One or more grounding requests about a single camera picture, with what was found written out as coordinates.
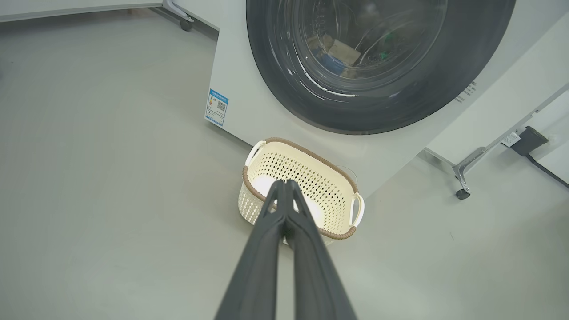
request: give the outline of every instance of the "door glass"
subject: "door glass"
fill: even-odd
[[[297,0],[296,51],[314,80],[370,90],[412,70],[444,21],[447,0]]]

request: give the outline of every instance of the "gray floor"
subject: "gray floor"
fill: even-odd
[[[211,319],[250,146],[203,120],[214,36],[147,10],[0,24],[0,318]],[[416,158],[329,247],[360,319],[569,318],[569,192],[509,149]],[[279,319],[292,319],[282,249]]]

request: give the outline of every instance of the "washing machine drum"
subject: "washing machine drum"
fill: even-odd
[[[464,90],[515,0],[247,0],[249,42],[275,97],[344,134],[396,130]]]

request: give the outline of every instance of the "blue and white sticker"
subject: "blue and white sticker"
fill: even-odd
[[[205,118],[211,122],[223,126],[227,104],[229,99],[220,95],[215,90],[209,90],[208,105],[205,109]]]

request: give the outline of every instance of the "qr code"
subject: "qr code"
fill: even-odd
[[[226,106],[227,106],[227,105],[224,104],[224,103],[221,102],[221,101],[218,101],[218,102],[217,102],[217,108],[218,108],[219,110],[221,110],[221,111],[225,111],[225,107],[226,107]]]

